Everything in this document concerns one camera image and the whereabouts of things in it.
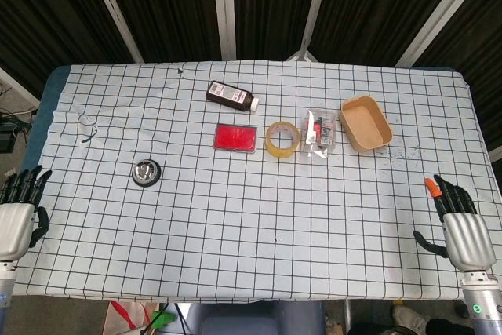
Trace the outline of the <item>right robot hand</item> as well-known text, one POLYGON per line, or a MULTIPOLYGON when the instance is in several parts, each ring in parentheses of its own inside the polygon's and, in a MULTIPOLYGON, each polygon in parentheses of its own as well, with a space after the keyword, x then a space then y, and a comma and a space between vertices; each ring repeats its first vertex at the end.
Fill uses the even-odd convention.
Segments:
POLYGON ((414 231, 416 242, 429 253, 446 258, 460 271, 489 270, 497 259, 486 222, 471 196, 437 174, 432 179, 426 178, 424 183, 433 198, 445 244, 430 243, 420 232, 414 231))

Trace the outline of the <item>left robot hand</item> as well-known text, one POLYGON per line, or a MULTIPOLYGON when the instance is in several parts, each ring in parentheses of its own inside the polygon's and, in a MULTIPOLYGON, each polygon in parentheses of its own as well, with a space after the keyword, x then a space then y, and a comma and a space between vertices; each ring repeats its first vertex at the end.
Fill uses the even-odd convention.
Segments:
POLYGON ((14 173, 1 186, 1 261, 14 262, 49 230, 49 216, 40 205, 51 177, 41 166, 14 173))

